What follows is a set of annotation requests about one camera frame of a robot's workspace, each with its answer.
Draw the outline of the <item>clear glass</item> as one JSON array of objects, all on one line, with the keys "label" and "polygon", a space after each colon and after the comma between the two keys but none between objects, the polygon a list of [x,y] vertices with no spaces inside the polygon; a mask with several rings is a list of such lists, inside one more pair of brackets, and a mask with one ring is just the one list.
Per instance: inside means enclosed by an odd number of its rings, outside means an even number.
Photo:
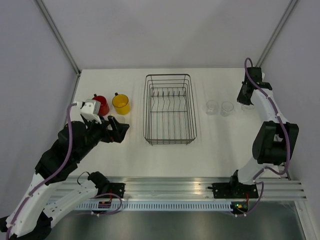
[{"label": "clear glass", "polygon": [[250,110],[253,110],[255,108],[254,105],[245,105],[245,104],[242,104],[241,105],[241,110],[246,112],[246,111],[250,111]]},{"label": "clear glass", "polygon": [[213,116],[219,111],[219,104],[215,100],[209,100],[206,103],[206,114],[208,116]]},{"label": "clear glass", "polygon": [[230,116],[234,111],[234,105],[230,101],[224,101],[221,104],[220,115],[223,117]]}]

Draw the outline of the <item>red mug black handle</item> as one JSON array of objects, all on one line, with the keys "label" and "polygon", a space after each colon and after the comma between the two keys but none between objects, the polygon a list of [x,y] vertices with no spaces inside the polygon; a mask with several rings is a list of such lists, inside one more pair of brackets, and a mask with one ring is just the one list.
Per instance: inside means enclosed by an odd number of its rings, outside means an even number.
[{"label": "red mug black handle", "polygon": [[98,111],[99,116],[104,117],[110,112],[109,104],[107,102],[107,99],[104,96],[94,94],[92,99],[100,102],[100,107]]}]

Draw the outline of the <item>yellow mug black handle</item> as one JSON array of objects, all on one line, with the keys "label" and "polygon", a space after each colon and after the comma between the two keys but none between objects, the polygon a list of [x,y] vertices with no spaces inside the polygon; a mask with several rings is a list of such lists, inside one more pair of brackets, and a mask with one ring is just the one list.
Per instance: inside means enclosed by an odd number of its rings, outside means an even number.
[{"label": "yellow mug black handle", "polygon": [[112,105],[119,115],[126,115],[130,112],[129,98],[125,94],[115,93],[112,99]]}]

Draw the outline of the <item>pale yellow mug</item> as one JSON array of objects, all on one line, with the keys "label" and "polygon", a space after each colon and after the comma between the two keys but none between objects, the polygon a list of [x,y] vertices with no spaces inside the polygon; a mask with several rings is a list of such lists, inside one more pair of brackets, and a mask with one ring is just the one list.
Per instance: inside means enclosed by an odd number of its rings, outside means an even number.
[{"label": "pale yellow mug", "polygon": [[120,114],[113,114],[112,115],[116,121],[120,124],[126,124],[127,123],[127,120],[126,118],[123,116],[123,115],[120,115]]}]

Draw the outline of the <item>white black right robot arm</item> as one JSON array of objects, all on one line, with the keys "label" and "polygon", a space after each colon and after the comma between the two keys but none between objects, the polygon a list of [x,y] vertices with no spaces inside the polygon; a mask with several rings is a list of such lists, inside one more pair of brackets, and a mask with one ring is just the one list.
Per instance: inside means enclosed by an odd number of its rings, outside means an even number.
[{"label": "white black right robot arm", "polygon": [[259,67],[246,67],[237,102],[254,106],[262,121],[252,145],[252,157],[230,177],[228,192],[233,198],[258,197],[257,179],[269,170],[282,176],[288,170],[299,134],[299,127],[290,123],[276,104],[273,89],[263,82]]}]

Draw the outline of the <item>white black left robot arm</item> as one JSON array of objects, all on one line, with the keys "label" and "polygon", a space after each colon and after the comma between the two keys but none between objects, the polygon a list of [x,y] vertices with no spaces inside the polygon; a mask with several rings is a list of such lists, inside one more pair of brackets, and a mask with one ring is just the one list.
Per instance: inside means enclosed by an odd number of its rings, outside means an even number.
[{"label": "white black left robot arm", "polygon": [[121,143],[130,128],[114,116],[100,123],[68,120],[58,139],[40,158],[27,192],[11,215],[0,219],[0,230],[8,240],[44,240],[52,228],[81,202],[94,198],[122,199],[99,171],[66,196],[47,204],[53,192],[77,169],[79,163],[100,142]]}]

